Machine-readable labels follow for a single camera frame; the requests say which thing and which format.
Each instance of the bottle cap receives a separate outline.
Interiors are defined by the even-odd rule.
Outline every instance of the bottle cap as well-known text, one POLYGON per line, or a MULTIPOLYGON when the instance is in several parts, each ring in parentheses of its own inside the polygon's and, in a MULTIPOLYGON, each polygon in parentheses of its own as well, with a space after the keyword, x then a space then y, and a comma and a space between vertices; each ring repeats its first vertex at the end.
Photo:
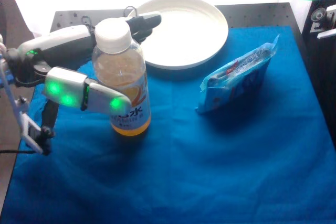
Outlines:
POLYGON ((125 51, 132 43, 130 26, 121 18, 107 18, 96 25, 94 34, 100 50, 115 54, 125 51))

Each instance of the blue plastic package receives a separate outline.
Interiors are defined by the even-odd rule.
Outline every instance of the blue plastic package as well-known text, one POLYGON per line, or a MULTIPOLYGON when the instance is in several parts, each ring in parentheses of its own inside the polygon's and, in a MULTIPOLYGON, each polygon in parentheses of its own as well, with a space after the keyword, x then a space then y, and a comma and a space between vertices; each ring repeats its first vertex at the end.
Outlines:
POLYGON ((204 78, 197 112, 214 110, 262 84, 271 58, 277 51, 279 35, 273 43, 265 43, 229 62, 204 78))

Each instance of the plastic bottle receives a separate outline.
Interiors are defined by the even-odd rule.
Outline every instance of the plastic bottle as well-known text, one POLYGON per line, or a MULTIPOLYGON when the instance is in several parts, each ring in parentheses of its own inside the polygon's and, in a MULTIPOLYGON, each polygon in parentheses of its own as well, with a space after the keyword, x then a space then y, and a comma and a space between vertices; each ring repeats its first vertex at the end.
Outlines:
POLYGON ((119 18, 101 21, 94 33, 97 45, 92 63, 98 80, 124 93, 132 101, 130 113, 110 118, 112 127, 125 136, 138 135, 151 123, 146 65, 141 47, 132 39, 129 25, 119 18))

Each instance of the blue tablecloth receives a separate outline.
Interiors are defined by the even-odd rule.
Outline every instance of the blue tablecloth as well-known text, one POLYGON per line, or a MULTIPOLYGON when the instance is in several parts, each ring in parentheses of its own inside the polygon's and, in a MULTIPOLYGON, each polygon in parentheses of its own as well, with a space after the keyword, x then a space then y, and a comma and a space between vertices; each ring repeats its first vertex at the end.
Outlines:
MULTIPOLYGON (((80 70, 93 76, 91 63, 80 70)), ((148 77, 152 123, 141 137, 124 139, 106 115, 61 106, 52 154, 18 156, 1 223, 336 219, 335 151, 289 27, 230 29, 209 62, 148 67, 148 77), (259 92, 195 112, 207 74, 278 34, 259 92)), ((38 123, 41 90, 30 107, 38 123)))

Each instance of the round plate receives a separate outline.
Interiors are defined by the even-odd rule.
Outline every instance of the round plate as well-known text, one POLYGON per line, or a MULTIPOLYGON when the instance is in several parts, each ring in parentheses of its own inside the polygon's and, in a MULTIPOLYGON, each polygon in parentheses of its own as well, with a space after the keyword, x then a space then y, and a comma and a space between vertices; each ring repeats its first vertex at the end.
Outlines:
POLYGON ((204 1, 152 0, 138 8, 139 14, 153 11, 161 13, 162 22, 141 48, 146 62, 155 67, 195 67, 213 57, 227 39, 224 15, 204 1))

